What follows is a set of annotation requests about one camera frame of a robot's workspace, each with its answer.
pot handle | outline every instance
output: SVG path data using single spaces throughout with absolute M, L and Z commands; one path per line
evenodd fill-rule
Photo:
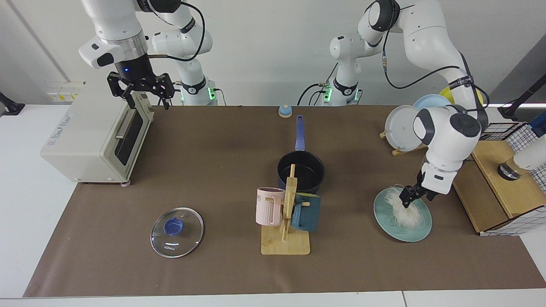
M 305 150 L 304 117 L 296 117 L 296 150 Z

teal plate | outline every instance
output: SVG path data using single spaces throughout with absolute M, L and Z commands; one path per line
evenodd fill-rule
M 395 187 L 395 189 L 402 192 L 402 189 L 399 187 Z M 432 216 L 425 203 L 421 199 L 413 201 L 413 204 L 417 206 L 421 211 L 421 214 L 423 214 L 423 222 L 421 225 L 413 229 L 400 227 L 396 224 L 392 207 L 385 200 L 387 190 L 388 188 L 381 191 L 373 201 L 373 214 L 381 228 L 391 237 L 404 242 L 417 242 L 426 238 L 432 229 Z

brown table mat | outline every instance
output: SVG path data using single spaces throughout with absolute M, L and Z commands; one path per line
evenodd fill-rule
M 78 184 L 26 297 L 546 287 L 518 237 L 475 235 L 455 191 L 425 201 L 430 235 L 402 243 L 373 216 L 382 189 L 411 184 L 424 150 L 393 157 L 378 137 L 392 107 L 156 109 L 127 188 Z M 308 256 L 262 256 L 256 188 L 276 186 L 305 116 L 308 151 L 326 178 Z M 155 220 L 187 206 L 205 221 L 202 243 L 166 259 L 150 246 Z

mug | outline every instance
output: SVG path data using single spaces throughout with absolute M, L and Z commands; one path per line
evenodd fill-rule
M 295 203 L 291 226 L 302 231 L 316 231 L 321 197 L 309 193 L 296 193 Z
M 282 221 L 284 190 L 275 187 L 258 188 L 256 199 L 256 223 L 263 226 L 278 226 Z

black cable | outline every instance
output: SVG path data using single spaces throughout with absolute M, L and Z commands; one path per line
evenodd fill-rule
M 300 96 L 300 99 L 298 99 L 298 104 L 297 104 L 297 105 L 300 105 L 301 99 L 304 97 L 305 93 L 306 93 L 308 90 L 312 89 L 312 88 L 315 87 L 315 86 L 320 86 L 320 85 L 321 85 L 320 83 L 315 83 L 315 84 L 311 84 L 310 86 L 308 86 L 308 87 L 304 90 L 304 92 L 301 93 L 301 96 Z
M 357 105 L 360 103 L 360 100 L 362 99 L 362 96 L 363 96 L 363 94 L 360 94 L 360 97 L 358 97 Z
M 541 89 L 546 84 L 546 74 L 543 75 L 538 81 L 536 81 L 531 87 L 525 91 L 520 97 L 512 100 L 512 105 L 510 107 L 504 108 L 504 105 L 499 108 L 502 116 L 512 117 L 515 115 L 516 110 L 524 104 L 531 96 L 533 96 L 538 90 Z
M 475 108 L 475 109 L 470 109 L 470 110 L 466 110 L 467 112 L 473 112 L 473 111 L 482 111 L 482 110 L 485 110 L 485 108 L 487 108 L 489 106 L 489 103 L 491 102 L 491 100 L 489 99 L 489 95 L 484 91 L 482 90 L 479 86 L 477 86 L 476 84 L 474 84 L 474 87 L 482 92 L 482 94 L 485 96 L 485 101 L 487 101 L 485 103 L 485 105 L 482 105 L 481 108 Z
M 330 75 L 328 75 L 328 78 L 326 78 L 326 81 L 325 81 L 324 83 L 328 83 L 328 80 L 330 80 L 330 78 L 331 78 L 332 75 L 334 74 L 334 71 L 336 70 L 338 64 L 339 64 L 339 63 L 336 63 L 336 64 L 334 65 L 334 68 L 332 69 L 332 71 L 330 72 Z M 320 95 L 317 97 L 317 100 L 314 101 L 313 106 L 317 105 L 318 99 L 319 99 L 320 97 L 321 97 Z
M 404 10 L 404 9 L 407 9 L 407 8 L 410 8 L 414 5 L 410 5 L 410 6 L 407 6 L 405 8 L 401 8 L 399 11 L 401 10 Z M 392 26 L 393 25 L 393 21 L 394 21 L 394 14 L 393 16 L 391 17 L 390 19 L 390 25 Z M 429 76 L 439 72 L 439 71 L 442 71 L 444 69 L 448 69 L 448 68 L 456 68 L 456 69 L 460 69 L 460 67 L 458 66 L 445 66 L 445 67 L 442 67 L 442 68 L 439 68 L 437 70 L 434 70 L 434 71 L 431 71 L 429 73 L 427 73 L 426 75 L 422 76 L 421 78 L 417 79 L 416 81 L 408 84 L 408 85 L 405 85 L 405 86 L 396 86 L 394 85 L 390 79 L 389 79 L 389 75 L 387 74 L 387 53 L 385 52 L 385 47 L 387 46 L 387 39 L 389 38 L 389 33 L 390 33 L 390 28 L 387 30 L 387 33 L 385 34 L 385 41 L 383 42 L 383 72 L 385 73 L 385 79 L 387 80 L 387 82 L 389 83 L 390 86 L 394 87 L 395 89 L 397 90 L 403 90 L 405 88 L 408 88 L 418 82 L 421 82 L 422 80 L 424 80 L 425 78 L 428 78 Z
M 308 106 L 311 106 L 311 100 L 313 100 L 313 97 L 314 97 L 316 94 L 320 94 L 320 93 L 324 94 L 324 93 L 326 93 L 326 91 L 316 91 L 316 92 L 314 92 L 313 95 L 311 95 L 311 98 L 309 98 L 309 104 L 308 104 Z
M 192 8 L 192 9 L 196 10 L 197 13 L 199 13 L 199 16 L 201 17 L 201 22 L 203 24 L 203 32 L 201 34 L 201 41 L 199 42 L 199 47 L 197 47 L 197 51 L 190 58 L 179 58 L 179 57 L 170 56 L 170 55 L 148 55 L 148 58 L 170 58 L 172 60 L 177 60 L 177 61 L 181 61 L 181 62 L 189 62 L 189 61 L 194 60 L 197 57 L 197 55 L 201 52 L 201 47 L 203 46 L 203 41 L 205 40 L 205 17 L 203 16 L 203 13 L 201 12 L 201 10 L 199 10 L 197 7 L 195 7 L 195 6 L 193 6 L 193 5 L 189 4 L 189 3 L 183 2 L 183 1 L 181 1 L 180 3 L 182 5 L 185 5 L 185 6 L 189 7 L 189 8 Z
M 227 106 L 227 103 L 225 103 L 224 91 L 222 91 L 221 88 L 213 88 L 212 90 L 213 91 L 220 91 L 220 93 L 222 93 L 222 100 L 224 100 L 224 105 Z
M 509 102 L 506 102 L 502 106 L 500 106 L 499 109 L 504 108 L 507 104 L 513 104 L 515 101 L 516 101 L 516 99 L 514 99 L 512 101 L 509 101 Z
M 157 101 L 157 105 L 161 105 L 161 98 L 159 98 L 159 100 Z M 173 106 L 173 100 L 171 99 L 171 102 L 169 103 L 169 105 L 172 107 Z

